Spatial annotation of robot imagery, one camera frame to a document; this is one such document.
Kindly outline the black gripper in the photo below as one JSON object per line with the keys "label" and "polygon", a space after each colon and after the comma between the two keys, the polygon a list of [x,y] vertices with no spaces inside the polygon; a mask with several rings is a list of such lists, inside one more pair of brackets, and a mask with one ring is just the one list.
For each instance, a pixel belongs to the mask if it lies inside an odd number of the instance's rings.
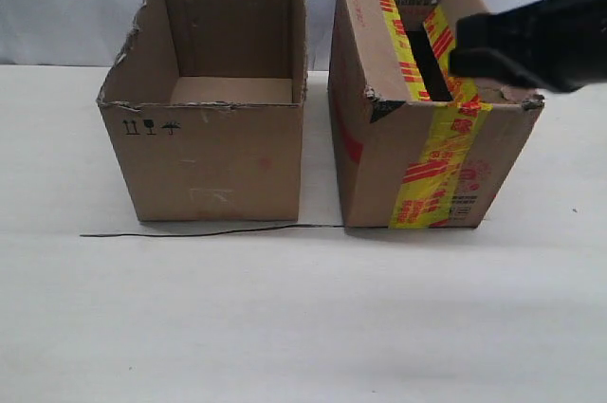
{"label": "black gripper", "polygon": [[[526,12],[476,13],[456,23],[449,72],[517,88],[571,93],[606,82],[606,0],[540,0]],[[523,71],[487,53],[524,49]]]}

